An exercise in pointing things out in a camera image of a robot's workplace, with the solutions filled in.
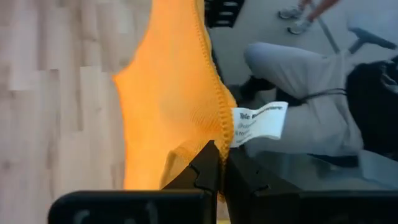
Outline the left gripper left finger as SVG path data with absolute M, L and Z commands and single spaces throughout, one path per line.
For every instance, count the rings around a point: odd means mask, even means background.
M 220 155 L 213 141 L 167 184 L 176 191 L 177 202 L 162 205 L 161 224 L 216 224 L 217 194 L 220 185 Z

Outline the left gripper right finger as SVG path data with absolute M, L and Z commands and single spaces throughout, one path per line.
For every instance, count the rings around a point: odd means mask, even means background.
M 242 149 L 230 150 L 224 194 L 231 224 L 298 224 L 299 191 Z

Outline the office chair base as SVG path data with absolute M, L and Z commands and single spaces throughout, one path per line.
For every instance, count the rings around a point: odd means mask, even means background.
M 395 50 L 398 47 L 397 44 L 362 28 L 349 28 L 349 31 L 357 37 L 357 40 L 348 49 L 352 55 L 355 54 L 365 44 L 374 44 L 390 50 Z

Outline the person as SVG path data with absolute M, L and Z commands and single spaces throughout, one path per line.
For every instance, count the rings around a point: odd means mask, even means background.
M 296 19 L 297 21 L 289 26 L 287 31 L 291 34 L 299 35 L 307 31 L 316 19 L 340 1 L 341 0 L 321 0 L 307 16 L 302 17 L 306 7 L 311 4 L 313 0 L 299 0 L 296 5 L 279 10 L 277 15 L 279 18 L 285 20 Z
M 298 101 L 287 108 L 279 140 L 256 138 L 246 151 L 352 156 L 361 150 L 398 154 L 398 55 L 353 64 L 348 51 L 334 55 L 265 42 L 248 45 L 251 71 L 242 85 L 230 86 L 245 103 L 276 88 Z

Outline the orange microfiber towel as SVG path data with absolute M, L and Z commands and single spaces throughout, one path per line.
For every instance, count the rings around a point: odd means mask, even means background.
M 211 56 L 204 0 L 152 0 L 131 63 L 114 76 L 126 190 L 159 190 L 213 141 L 224 166 L 236 103 Z

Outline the white printed care label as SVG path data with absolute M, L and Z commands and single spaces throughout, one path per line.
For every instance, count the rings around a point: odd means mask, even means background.
M 273 101 L 257 110 L 233 108 L 234 131 L 230 147 L 239 147 L 254 138 L 279 140 L 288 105 L 285 101 Z

